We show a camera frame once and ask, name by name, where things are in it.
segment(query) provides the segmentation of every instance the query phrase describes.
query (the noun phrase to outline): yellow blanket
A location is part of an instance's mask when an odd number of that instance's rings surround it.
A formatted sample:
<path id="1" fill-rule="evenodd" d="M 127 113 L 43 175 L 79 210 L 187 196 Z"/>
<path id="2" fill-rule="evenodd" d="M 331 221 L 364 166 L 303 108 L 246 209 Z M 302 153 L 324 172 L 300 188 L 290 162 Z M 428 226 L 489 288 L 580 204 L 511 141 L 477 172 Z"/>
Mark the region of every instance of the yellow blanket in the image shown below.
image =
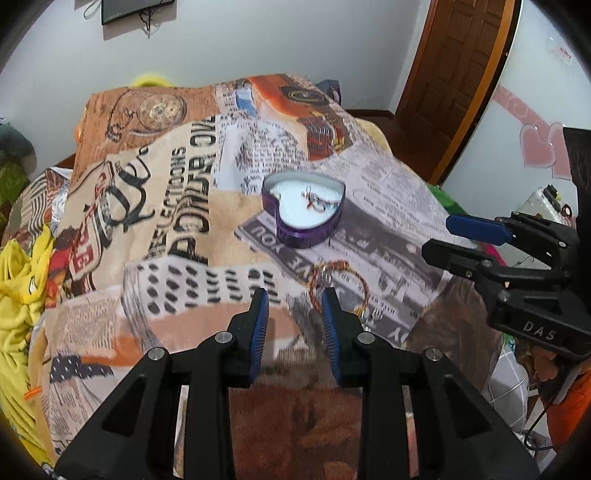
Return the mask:
<path id="1" fill-rule="evenodd" d="M 0 407 L 28 452 L 47 457 L 35 428 L 29 390 L 28 339 L 45 304 L 45 285 L 53 237 L 47 226 L 29 257 L 15 240 L 0 252 Z"/>

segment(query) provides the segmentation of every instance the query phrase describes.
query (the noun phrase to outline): bracelet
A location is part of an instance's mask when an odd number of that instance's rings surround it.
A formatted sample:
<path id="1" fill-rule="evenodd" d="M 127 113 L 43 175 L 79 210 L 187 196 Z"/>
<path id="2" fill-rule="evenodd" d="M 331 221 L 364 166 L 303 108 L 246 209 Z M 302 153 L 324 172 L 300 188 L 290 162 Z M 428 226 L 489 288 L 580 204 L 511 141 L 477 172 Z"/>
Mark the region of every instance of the bracelet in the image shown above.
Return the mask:
<path id="1" fill-rule="evenodd" d="M 322 313 L 322 306 L 320 305 L 320 302 L 316 296 L 316 290 L 319 287 L 326 288 L 330 286 L 332 282 L 332 272 L 334 271 L 349 272 L 357 277 L 357 279 L 361 282 L 361 287 L 363 288 L 363 303 L 360 306 L 355 307 L 355 310 L 353 311 L 355 315 L 361 317 L 367 309 L 369 303 L 369 286 L 365 279 L 356 270 L 351 268 L 349 262 L 346 260 L 335 260 L 332 262 L 323 262 L 319 265 L 312 265 L 310 270 L 311 277 L 310 281 L 308 282 L 308 296 L 310 298 L 310 303 L 314 307 L 314 310 L 316 310 L 318 313 Z"/>

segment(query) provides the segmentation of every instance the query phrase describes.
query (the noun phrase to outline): wooden floor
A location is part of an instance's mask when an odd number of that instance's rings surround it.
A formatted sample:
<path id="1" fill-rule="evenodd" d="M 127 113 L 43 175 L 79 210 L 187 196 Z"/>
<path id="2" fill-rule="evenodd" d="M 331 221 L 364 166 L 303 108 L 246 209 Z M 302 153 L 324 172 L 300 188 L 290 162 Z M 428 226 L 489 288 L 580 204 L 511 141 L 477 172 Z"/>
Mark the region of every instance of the wooden floor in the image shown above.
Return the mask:
<path id="1" fill-rule="evenodd" d="M 426 148 L 421 148 L 417 142 L 412 142 L 398 124 L 396 117 L 391 114 L 390 116 L 358 115 L 355 111 L 351 114 L 375 123 L 384 132 L 394 156 L 411 167 L 423 180 L 429 181 L 439 159 L 433 158 L 433 155 Z"/>

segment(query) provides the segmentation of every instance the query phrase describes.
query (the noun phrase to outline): door panel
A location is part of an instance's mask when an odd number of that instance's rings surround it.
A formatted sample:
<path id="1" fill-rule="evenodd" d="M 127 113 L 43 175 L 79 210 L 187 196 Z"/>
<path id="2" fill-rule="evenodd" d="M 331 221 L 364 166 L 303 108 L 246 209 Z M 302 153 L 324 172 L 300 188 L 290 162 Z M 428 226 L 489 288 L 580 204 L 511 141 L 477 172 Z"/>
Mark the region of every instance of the door panel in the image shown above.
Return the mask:
<path id="1" fill-rule="evenodd" d="M 466 116 L 499 35 L 506 0 L 439 0 L 420 64 L 396 117 L 429 177 Z"/>

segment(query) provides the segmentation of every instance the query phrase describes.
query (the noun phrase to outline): brown wooden door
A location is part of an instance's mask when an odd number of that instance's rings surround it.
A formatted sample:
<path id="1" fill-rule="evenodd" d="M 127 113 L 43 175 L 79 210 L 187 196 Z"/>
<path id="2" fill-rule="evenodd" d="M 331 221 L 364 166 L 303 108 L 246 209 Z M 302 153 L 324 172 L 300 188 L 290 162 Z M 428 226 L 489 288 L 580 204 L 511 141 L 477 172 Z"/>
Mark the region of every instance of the brown wooden door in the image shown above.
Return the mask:
<path id="1" fill-rule="evenodd" d="M 415 157 L 411 166 L 425 180 L 437 181 L 433 174 L 474 107 L 479 88 L 488 89 L 482 82 L 489 63 L 501 59 L 500 52 L 493 51 L 504 48 L 513 16 L 513 8 L 505 8 L 505 3 L 513 7 L 515 0 L 433 1 L 436 7 L 426 25 L 430 32 L 426 43 L 423 34 L 396 119 L 405 149 Z"/>

